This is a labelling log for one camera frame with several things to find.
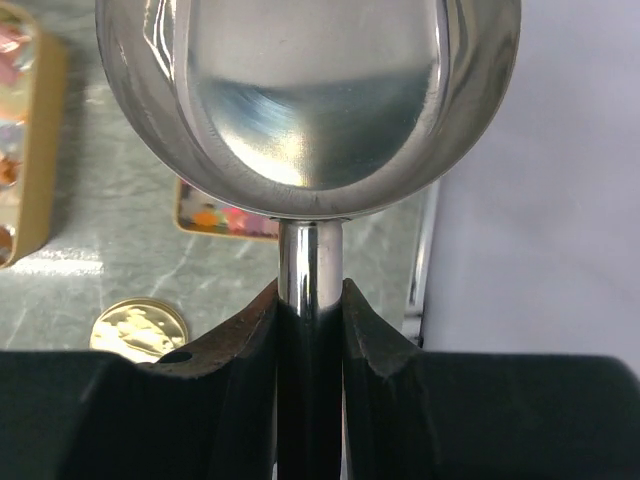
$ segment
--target marble surface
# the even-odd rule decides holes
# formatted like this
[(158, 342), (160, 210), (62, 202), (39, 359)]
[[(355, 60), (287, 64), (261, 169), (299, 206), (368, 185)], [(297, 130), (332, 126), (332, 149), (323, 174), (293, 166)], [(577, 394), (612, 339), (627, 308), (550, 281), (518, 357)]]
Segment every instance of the marble surface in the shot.
[[(173, 225), (175, 177), (134, 134), (106, 83), (93, 0), (20, 0), (70, 52), (52, 238), (0, 271), (0, 348), (85, 349), (94, 320), (132, 296), (173, 303), (197, 337), (277, 273), (275, 244), (195, 236)], [(345, 270), (396, 326), (418, 198), (345, 228)]]

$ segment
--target white backdrop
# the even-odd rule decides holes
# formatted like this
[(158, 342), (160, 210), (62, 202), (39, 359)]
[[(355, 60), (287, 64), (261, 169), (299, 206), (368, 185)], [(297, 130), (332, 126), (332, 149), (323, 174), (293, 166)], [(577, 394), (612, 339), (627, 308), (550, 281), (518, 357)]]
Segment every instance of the white backdrop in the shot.
[(523, 2), (510, 89), (444, 179), (426, 348), (640, 374), (640, 2)]

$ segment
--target coin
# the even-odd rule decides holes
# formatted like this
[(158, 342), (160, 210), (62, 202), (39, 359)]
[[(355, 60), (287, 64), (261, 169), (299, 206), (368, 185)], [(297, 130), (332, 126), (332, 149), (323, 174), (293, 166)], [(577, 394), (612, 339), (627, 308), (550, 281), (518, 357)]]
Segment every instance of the coin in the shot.
[(187, 343), (184, 320), (153, 298), (130, 298), (108, 308), (93, 326), (92, 350), (117, 353), (132, 362), (156, 362)]

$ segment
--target gold tin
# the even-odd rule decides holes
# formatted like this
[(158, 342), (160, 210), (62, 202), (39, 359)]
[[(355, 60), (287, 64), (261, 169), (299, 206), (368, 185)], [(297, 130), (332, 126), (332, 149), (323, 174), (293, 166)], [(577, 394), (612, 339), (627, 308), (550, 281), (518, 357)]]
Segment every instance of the gold tin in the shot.
[(245, 212), (209, 197), (178, 179), (174, 220), (188, 233), (245, 240), (278, 239), (278, 222)]
[(0, 268), (5, 268), (49, 237), (67, 61), (63, 47), (29, 13), (2, 1), (0, 42)]

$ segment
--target metal handle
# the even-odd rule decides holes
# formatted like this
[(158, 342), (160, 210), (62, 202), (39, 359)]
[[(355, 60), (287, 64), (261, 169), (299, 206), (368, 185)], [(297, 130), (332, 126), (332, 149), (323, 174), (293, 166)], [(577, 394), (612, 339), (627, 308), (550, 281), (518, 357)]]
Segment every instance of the metal handle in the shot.
[(342, 222), (280, 222), (278, 478), (337, 479)]

